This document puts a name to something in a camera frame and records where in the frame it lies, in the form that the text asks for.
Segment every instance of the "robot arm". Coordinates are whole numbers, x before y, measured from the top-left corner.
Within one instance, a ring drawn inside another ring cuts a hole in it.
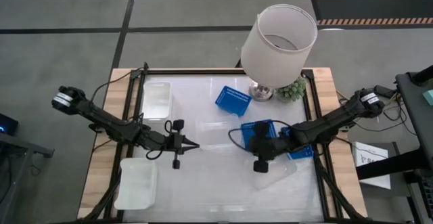
[[[289,133],[279,133],[278,138],[267,138],[267,123],[256,123],[255,136],[250,139],[249,151],[258,157],[254,170],[268,171],[268,160],[288,152],[297,152],[308,145],[330,142],[338,134],[338,129],[357,118],[374,118],[382,113],[384,103],[372,89],[362,89],[340,108],[311,122],[301,122],[290,127]]]
[[[173,122],[173,132],[164,136],[151,131],[150,127],[140,122],[126,121],[116,118],[110,113],[98,108],[92,101],[86,99],[85,93],[74,87],[59,88],[58,94],[51,101],[52,106],[67,114],[79,114],[94,123],[94,126],[105,129],[108,137],[118,143],[141,146],[147,150],[160,150],[175,153],[173,168],[180,168],[178,155],[185,151],[198,148],[199,145],[180,134],[183,120]]]

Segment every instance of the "black floor mat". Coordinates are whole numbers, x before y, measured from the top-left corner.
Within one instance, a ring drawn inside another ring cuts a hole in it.
[[[326,26],[433,27],[433,0],[311,0]]]

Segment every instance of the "lamp base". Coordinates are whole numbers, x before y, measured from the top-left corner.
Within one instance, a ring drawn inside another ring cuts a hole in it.
[[[259,85],[258,83],[252,81],[250,83],[250,95],[253,100],[258,102],[265,102],[271,99],[274,89]]]

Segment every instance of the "concrete floor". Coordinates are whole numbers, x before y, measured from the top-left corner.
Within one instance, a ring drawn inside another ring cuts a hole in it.
[[[120,27],[128,0],[0,0],[2,28]],[[136,0],[131,27],[251,25],[255,15],[275,3],[297,5],[313,15],[309,0]],[[153,68],[233,67],[247,32],[129,34],[121,68],[144,61]],[[0,35],[0,112],[20,121],[18,136],[55,148],[51,160],[27,178],[16,223],[50,223],[75,218],[89,165],[94,134],[88,122],[51,108],[60,85],[90,94],[107,81],[118,34]],[[331,67],[336,87],[351,95],[377,84],[392,87],[394,76],[432,64],[432,29],[322,30],[306,66]],[[96,102],[102,103],[104,91]],[[360,122],[381,129],[393,122],[380,117]],[[396,141],[401,152],[418,147],[403,127],[381,133],[353,128],[350,139]],[[406,221],[401,200],[365,193],[369,216]]]

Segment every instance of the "lamp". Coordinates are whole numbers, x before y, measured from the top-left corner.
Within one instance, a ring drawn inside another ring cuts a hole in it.
[[[250,95],[267,101],[274,88],[293,83],[316,38],[314,19],[299,7],[278,4],[257,15],[241,52],[242,67],[253,80]]]

